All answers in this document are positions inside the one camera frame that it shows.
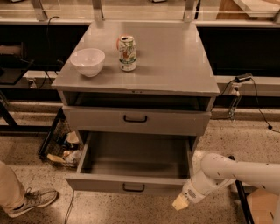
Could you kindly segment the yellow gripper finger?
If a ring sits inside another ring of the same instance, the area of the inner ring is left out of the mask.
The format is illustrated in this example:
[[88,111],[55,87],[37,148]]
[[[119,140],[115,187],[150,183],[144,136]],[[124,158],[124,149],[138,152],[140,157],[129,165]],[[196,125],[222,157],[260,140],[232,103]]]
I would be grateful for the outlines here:
[[172,206],[177,210],[185,209],[189,206],[189,201],[182,193],[172,202]]

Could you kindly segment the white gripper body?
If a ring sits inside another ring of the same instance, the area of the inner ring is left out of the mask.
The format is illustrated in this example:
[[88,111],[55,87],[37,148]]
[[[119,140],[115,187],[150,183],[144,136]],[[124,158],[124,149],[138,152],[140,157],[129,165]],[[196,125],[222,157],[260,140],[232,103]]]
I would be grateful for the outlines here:
[[231,178],[211,178],[203,171],[198,171],[191,176],[182,187],[181,199],[186,203],[198,203],[211,192],[229,186],[235,181]]

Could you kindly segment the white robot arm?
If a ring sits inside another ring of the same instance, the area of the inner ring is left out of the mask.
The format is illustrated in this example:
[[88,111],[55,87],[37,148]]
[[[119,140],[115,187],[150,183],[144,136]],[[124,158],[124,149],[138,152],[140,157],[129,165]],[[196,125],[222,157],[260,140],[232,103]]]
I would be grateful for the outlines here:
[[200,160],[200,169],[183,184],[172,206],[184,209],[236,180],[280,196],[280,164],[242,162],[209,153]]

